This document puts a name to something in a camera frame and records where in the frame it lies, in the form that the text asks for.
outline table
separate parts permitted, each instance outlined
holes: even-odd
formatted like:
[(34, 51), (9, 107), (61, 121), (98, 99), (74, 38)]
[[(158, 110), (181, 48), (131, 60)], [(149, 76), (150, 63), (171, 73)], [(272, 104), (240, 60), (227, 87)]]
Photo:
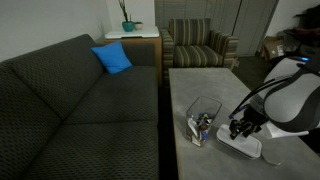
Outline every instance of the table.
[[(216, 140), (221, 124), (250, 90), (226, 68), (169, 69), (174, 138), (179, 179), (319, 179), (320, 159), (298, 137), (265, 139), (262, 153), (274, 153), (282, 164), (268, 164), (263, 157), (250, 160)], [(199, 96), (222, 103), (204, 147), (185, 139), (186, 111)]]
[(151, 43), (155, 48), (155, 61), (158, 71), (158, 86), (162, 86), (162, 39), (159, 36), (157, 27), (143, 28), (134, 32), (124, 32), (123, 30), (113, 30), (105, 35), (104, 44), (109, 44), (120, 40), (122, 43)]

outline dark gray sofa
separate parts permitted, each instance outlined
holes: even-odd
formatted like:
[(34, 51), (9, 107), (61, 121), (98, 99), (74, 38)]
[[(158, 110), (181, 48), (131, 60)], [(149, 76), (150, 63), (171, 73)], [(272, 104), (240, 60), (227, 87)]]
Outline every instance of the dark gray sofa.
[(1, 179), (158, 179), (152, 44), (110, 75), (82, 35), (0, 63)]

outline white plate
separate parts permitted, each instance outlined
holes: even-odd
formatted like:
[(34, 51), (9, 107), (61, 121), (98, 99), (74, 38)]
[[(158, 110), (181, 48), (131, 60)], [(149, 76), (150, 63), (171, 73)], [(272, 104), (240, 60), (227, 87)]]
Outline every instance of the white plate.
[(260, 157), (262, 144), (258, 139), (250, 135), (245, 138), (240, 134), (234, 140), (232, 140), (230, 138), (230, 134), (231, 132), (229, 130), (229, 126), (222, 124), (217, 132), (217, 139), (222, 144), (250, 159), (256, 159)]

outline gray table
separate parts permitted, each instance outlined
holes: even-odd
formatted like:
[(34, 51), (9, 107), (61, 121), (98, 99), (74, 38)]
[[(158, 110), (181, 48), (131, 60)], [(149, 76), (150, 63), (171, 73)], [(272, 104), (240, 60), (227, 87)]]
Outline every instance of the gray table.
[[(174, 136), (179, 179), (320, 179), (319, 157), (298, 137), (265, 139), (263, 153), (272, 152), (282, 164), (273, 166), (263, 157), (247, 159), (216, 140), (221, 124), (250, 92), (229, 69), (169, 69)], [(204, 147), (185, 139), (186, 111), (199, 96), (222, 103)]]

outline sofa armrest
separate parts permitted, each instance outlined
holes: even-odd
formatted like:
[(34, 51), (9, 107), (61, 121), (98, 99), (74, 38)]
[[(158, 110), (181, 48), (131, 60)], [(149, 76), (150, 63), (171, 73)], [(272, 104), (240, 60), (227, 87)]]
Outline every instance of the sofa armrest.
[(229, 67), (237, 58), (236, 50), (239, 39), (230, 34), (219, 31), (210, 31), (209, 46), (222, 56), (224, 67)]
[(123, 50), (133, 66), (155, 66), (155, 49), (151, 43), (123, 43)]
[(168, 30), (160, 30), (162, 39), (162, 77), (165, 86), (169, 85), (169, 68), (173, 67), (174, 41)]

